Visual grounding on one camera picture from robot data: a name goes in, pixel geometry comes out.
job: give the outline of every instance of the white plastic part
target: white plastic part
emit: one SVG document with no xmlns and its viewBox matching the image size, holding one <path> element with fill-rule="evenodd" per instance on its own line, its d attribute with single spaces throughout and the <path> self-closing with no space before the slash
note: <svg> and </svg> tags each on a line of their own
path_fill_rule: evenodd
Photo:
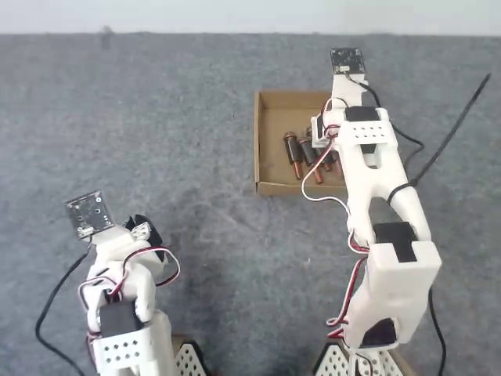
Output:
<svg viewBox="0 0 501 376">
<path fill-rule="evenodd" d="M 385 376 L 404 376 L 398 364 L 388 351 L 379 351 L 380 363 L 383 365 Z"/>
<path fill-rule="evenodd" d="M 148 240 L 151 234 L 151 226 L 148 222 L 141 223 L 131 230 L 134 240 Z"/>
<path fill-rule="evenodd" d="M 348 375 L 348 359 L 346 359 L 338 344 L 329 345 L 315 372 L 315 376 L 346 375 Z"/>
<path fill-rule="evenodd" d="M 365 81 L 364 74 L 352 74 L 350 76 L 354 81 L 362 82 L 367 84 Z M 333 87 L 331 95 L 331 108 L 324 111 L 323 114 L 323 124 L 328 125 L 341 125 L 345 121 L 344 108 L 346 104 L 349 106 L 361 106 L 362 105 L 362 93 L 366 90 L 361 86 L 349 81 L 344 75 L 336 74 L 333 78 Z M 317 116 L 311 118 L 312 125 L 312 146 L 315 148 L 322 149 L 329 143 L 329 138 L 323 134 L 318 133 L 317 129 Z"/>
<path fill-rule="evenodd" d="M 350 348 L 358 349 L 365 333 L 388 317 L 393 320 L 397 339 L 378 349 L 392 349 L 413 336 L 442 261 L 431 241 L 414 241 L 412 247 L 416 261 L 399 262 L 392 244 L 370 245 L 366 275 L 351 298 L 349 324 L 343 326 Z"/>
<path fill-rule="evenodd" d="M 179 376 L 207 376 L 195 348 L 190 343 L 184 343 L 175 357 Z"/>
<path fill-rule="evenodd" d="M 361 352 L 361 355 L 371 361 L 373 376 L 404 376 L 388 351 Z M 367 360 L 354 353 L 347 359 L 338 344 L 329 345 L 315 376 L 352 376 L 355 374 L 355 361 L 359 363 L 360 374 L 369 376 L 370 365 Z"/>
<path fill-rule="evenodd" d="M 161 311 L 140 331 L 96 339 L 92 346 L 102 376 L 127 368 L 139 370 L 141 376 L 177 376 L 171 325 Z"/>
<path fill-rule="evenodd" d="M 362 358 L 358 354 L 350 357 L 350 364 L 354 364 L 355 361 L 359 364 L 359 372 L 362 376 L 370 376 L 370 370 L 372 368 L 372 376 L 386 376 L 383 364 L 380 361 L 378 352 L 365 352 L 363 356 L 367 359 Z"/>
<path fill-rule="evenodd" d="M 350 230 L 355 230 L 355 239 L 361 245 L 375 243 L 369 217 L 372 199 L 381 197 L 386 200 L 394 188 L 408 182 L 387 111 L 378 108 L 377 112 L 380 121 L 344 122 L 334 143 L 348 189 L 351 212 L 348 226 Z M 361 145 L 367 143 L 376 144 L 373 155 L 376 168 L 367 165 L 362 153 Z M 419 240 L 431 239 L 430 228 L 414 188 L 405 188 L 397 193 L 391 206 L 402 221 L 410 223 Z"/>
</svg>

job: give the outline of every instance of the black cable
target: black cable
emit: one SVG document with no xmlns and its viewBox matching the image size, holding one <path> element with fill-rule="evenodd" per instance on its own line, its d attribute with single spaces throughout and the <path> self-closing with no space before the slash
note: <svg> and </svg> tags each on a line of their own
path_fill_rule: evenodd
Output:
<svg viewBox="0 0 501 376">
<path fill-rule="evenodd" d="M 379 101 L 379 96 L 377 96 L 376 91 L 373 88 L 364 84 L 363 82 L 355 81 L 353 78 L 350 77 L 350 74 L 348 72 L 344 73 L 344 75 L 346 76 L 346 78 L 349 81 L 353 82 L 354 84 L 357 84 L 358 86 L 360 86 L 360 87 L 364 88 L 365 90 L 367 90 L 368 92 L 370 92 L 373 95 L 374 102 L 376 102 L 376 105 L 378 107 L 382 107 L 381 102 Z"/>
<path fill-rule="evenodd" d="M 449 134 L 445 137 L 444 141 L 442 141 L 442 144 L 440 147 L 437 149 L 435 154 L 430 158 L 430 160 L 423 166 L 421 169 L 420 173 L 416 175 L 414 178 L 416 180 L 416 183 L 420 181 L 420 179 L 423 177 L 424 174 L 427 173 L 428 169 L 431 167 L 431 165 L 437 160 L 437 158 L 440 156 L 442 151 L 445 149 L 445 147 L 449 144 L 450 140 L 454 135 L 456 134 L 457 130 L 460 128 L 462 125 L 464 118 L 468 115 L 468 112 L 470 112 L 471 107 L 475 104 L 477 101 L 478 97 L 480 96 L 480 93 L 482 90 L 484 90 L 484 87 L 487 85 L 487 81 L 490 79 L 491 74 L 486 74 L 480 85 L 478 86 L 477 90 L 471 97 L 470 101 L 467 103 L 467 105 L 463 108 L 463 111 L 461 112 L 461 115 L 458 117 L 456 120 L 456 123 L 450 130 Z"/>
<path fill-rule="evenodd" d="M 437 332 L 438 339 L 440 340 L 440 345 L 442 346 L 442 357 L 440 359 L 440 367 L 438 368 L 438 376 L 442 376 L 445 368 L 445 361 L 447 359 L 447 345 L 445 344 L 445 339 L 438 325 L 437 315 L 435 314 L 435 307 L 433 305 L 433 291 L 428 292 L 428 308 L 430 310 L 431 320 L 433 321 L 433 326 Z"/>
<path fill-rule="evenodd" d="M 381 101 L 379 101 L 379 96 L 377 95 L 376 93 L 376 90 L 374 90 L 373 88 L 371 88 L 370 86 L 364 84 L 363 82 L 358 82 L 358 81 L 355 81 L 353 78 L 350 77 L 350 75 L 347 73 L 344 74 L 346 76 L 346 78 L 357 84 L 358 86 L 364 88 L 365 90 L 367 90 L 368 92 L 370 92 L 374 98 L 374 102 L 376 102 L 376 105 L 378 107 L 381 107 Z M 417 149 L 415 149 L 411 154 L 409 154 L 405 160 L 404 160 L 404 163 L 403 163 L 403 166 L 404 166 L 404 170 L 405 172 L 407 172 L 407 167 L 409 165 L 409 162 L 421 151 L 423 151 L 424 149 L 424 143 L 422 141 L 419 141 L 418 139 L 415 139 L 413 138 L 412 136 L 409 136 L 407 133 L 403 132 L 402 130 L 400 130 L 393 121 L 391 121 L 391 127 L 395 130 L 396 133 L 398 133 L 401 137 L 403 137 L 404 139 L 406 139 L 407 141 L 410 141 L 411 143 L 415 143 L 418 147 Z"/>
<path fill-rule="evenodd" d="M 338 100 L 340 100 L 341 102 L 343 102 L 343 103 L 344 103 L 344 105 L 345 105 L 346 107 L 349 107 L 348 102 L 346 102 L 346 101 L 345 101 L 344 99 L 342 99 L 341 97 L 339 97 L 339 96 L 335 96 L 333 99 L 338 99 Z"/>
<path fill-rule="evenodd" d="M 77 372 L 77 374 L 79 376 L 85 376 L 84 372 L 81 370 L 81 368 L 68 356 L 66 355 L 64 352 L 62 352 L 61 350 L 59 350 L 58 348 L 56 348 L 54 345 L 52 345 L 51 343 L 47 342 L 42 336 L 41 336 L 41 333 L 40 333 L 40 330 L 41 330 L 41 325 L 43 324 L 45 318 L 47 317 L 47 313 L 49 313 L 49 310 L 50 310 L 50 307 L 52 305 L 52 302 L 54 301 L 54 298 L 56 297 L 57 293 L 59 292 L 60 288 L 63 286 L 64 282 L 66 282 L 66 280 L 68 279 L 68 277 L 72 274 L 72 272 L 79 267 L 79 265 L 81 264 L 82 261 L 84 261 L 84 259 L 88 256 L 88 253 L 90 252 L 91 250 L 91 246 L 92 246 L 92 239 L 89 241 L 89 245 L 87 247 L 87 251 L 82 255 L 80 256 L 77 261 L 75 261 L 73 263 L 72 266 L 70 266 L 70 268 L 68 269 L 68 271 L 64 274 L 63 278 L 61 278 L 61 280 L 57 283 L 56 287 L 54 287 L 54 289 L 52 290 L 52 292 L 50 293 L 49 295 L 49 298 L 47 299 L 47 302 L 45 303 L 44 305 L 44 308 L 43 310 L 41 311 L 40 313 L 40 316 L 38 317 L 37 319 L 37 323 L 35 324 L 35 327 L 34 327 L 34 333 L 35 333 L 35 336 L 37 337 L 37 340 L 49 351 L 55 353 L 58 357 L 60 357 L 61 359 L 63 359 L 65 362 L 67 362 L 68 364 L 70 364 L 73 369 L 75 370 L 75 372 Z"/>
<path fill-rule="evenodd" d="M 407 139 L 408 141 L 410 141 L 411 143 L 415 143 L 418 147 L 413 150 L 407 157 L 405 157 L 405 160 L 404 160 L 404 163 L 403 163 L 403 166 L 404 166 L 404 171 L 407 172 L 407 169 L 409 167 L 409 163 L 410 161 L 418 154 L 420 153 L 421 151 L 423 151 L 424 149 L 424 143 L 422 141 L 419 141 L 418 139 L 414 139 L 413 137 L 405 134 L 404 132 L 402 132 L 400 129 L 397 128 L 397 126 L 395 125 L 395 123 L 392 121 L 391 122 L 391 127 L 393 127 L 393 129 L 395 130 L 396 133 L 398 133 L 400 136 L 402 136 L 404 139 Z"/>
<path fill-rule="evenodd" d="M 430 160 L 423 166 L 420 172 L 411 179 L 408 183 L 402 184 L 401 186 L 397 186 L 394 190 L 391 191 L 390 195 L 388 196 L 387 202 L 390 204 L 391 199 L 396 195 L 397 192 L 400 190 L 403 190 L 404 188 L 408 186 L 417 186 L 417 183 L 421 180 L 421 178 L 428 172 L 430 167 L 435 163 L 437 158 L 440 156 L 442 151 L 444 151 L 445 147 L 449 144 L 450 140 L 453 138 L 453 136 L 456 134 L 457 130 L 460 128 L 460 126 L 463 124 L 464 119 L 468 115 L 468 112 L 470 112 L 471 107 L 475 104 L 477 101 L 478 97 L 480 96 L 481 92 L 484 90 L 485 85 L 487 85 L 488 80 L 490 79 L 491 74 L 486 74 L 480 85 L 478 86 L 477 90 L 475 90 L 475 93 L 471 97 L 471 99 L 468 101 L 467 105 L 463 108 L 463 111 L 461 111 L 460 116 L 457 118 L 456 123 L 454 126 L 451 128 L 447 136 L 444 138 L 440 146 L 438 147 L 437 151 L 431 156 Z"/>
</svg>

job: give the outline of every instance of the white perforated base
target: white perforated base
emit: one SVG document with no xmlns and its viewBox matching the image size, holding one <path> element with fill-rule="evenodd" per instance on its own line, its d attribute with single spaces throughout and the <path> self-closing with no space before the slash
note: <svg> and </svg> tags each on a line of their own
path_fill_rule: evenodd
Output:
<svg viewBox="0 0 501 376">
<path fill-rule="evenodd" d="M 326 351 L 315 376 L 347 376 L 348 360 L 337 344 L 332 344 Z"/>
<path fill-rule="evenodd" d="M 359 359 L 360 374 L 362 376 L 370 376 L 370 365 L 367 360 Z M 371 359 L 371 362 L 373 365 L 373 376 L 404 376 L 388 351 L 379 351 L 378 359 Z M 329 345 L 319 368 L 315 372 L 315 376 L 348 375 L 348 359 L 338 344 Z"/>
<path fill-rule="evenodd" d="M 379 351 L 379 357 L 386 376 L 404 376 L 388 351 Z"/>
<path fill-rule="evenodd" d="M 92 345 L 99 373 L 128 368 L 154 359 L 151 327 L 140 331 L 96 339 Z"/>
<path fill-rule="evenodd" d="M 175 356 L 179 376 L 207 376 L 193 345 L 185 343 Z"/>
</svg>

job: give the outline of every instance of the cylindrical battery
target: cylindrical battery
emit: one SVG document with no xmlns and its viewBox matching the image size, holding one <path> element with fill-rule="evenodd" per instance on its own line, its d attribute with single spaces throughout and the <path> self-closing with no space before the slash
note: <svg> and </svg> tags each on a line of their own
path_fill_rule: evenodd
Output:
<svg viewBox="0 0 501 376">
<path fill-rule="evenodd" d="M 310 139 L 300 139 L 299 145 L 301 145 L 301 150 L 303 151 L 303 155 L 305 156 L 305 163 L 309 167 L 314 165 L 317 160 L 315 149 L 312 147 L 312 141 Z M 315 181 L 317 184 L 323 183 L 323 177 L 320 173 L 319 169 L 316 169 L 315 172 Z"/>
<path fill-rule="evenodd" d="M 322 151 L 317 150 L 317 153 L 320 156 L 323 153 L 325 153 L 325 151 L 326 151 L 325 149 L 323 149 Z M 323 159 L 323 167 L 326 169 L 326 171 L 332 171 L 333 164 L 334 164 L 334 159 L 333 159 L 332 151 L 328 151 L 326 154 L 326 157 Z"/>
<path fill-rule="evenodd" d="M 297 143 L 297 136 L 294 132 L 287 132 L 283 141 L 285 142 L 285 149 L 289 157 L 289 163 L 294 166 L 294 174 L 297 180 L 303 179 L 303 171 L 301 170 L 301 162 L 303 161 L 303 154 L 301 148 Z"/>
</svg>

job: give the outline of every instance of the circuit board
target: circuit board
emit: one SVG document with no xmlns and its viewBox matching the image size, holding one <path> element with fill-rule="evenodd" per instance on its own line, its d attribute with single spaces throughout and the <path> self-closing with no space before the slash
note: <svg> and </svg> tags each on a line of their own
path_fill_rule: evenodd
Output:
<svg viewBox="0 0 501 376">
<path fill-rule="evenodd" d="M 360 49 L 331 49 L 330 62 L 334 74 L 364 74 L 366 72 Z"/>
</svg>

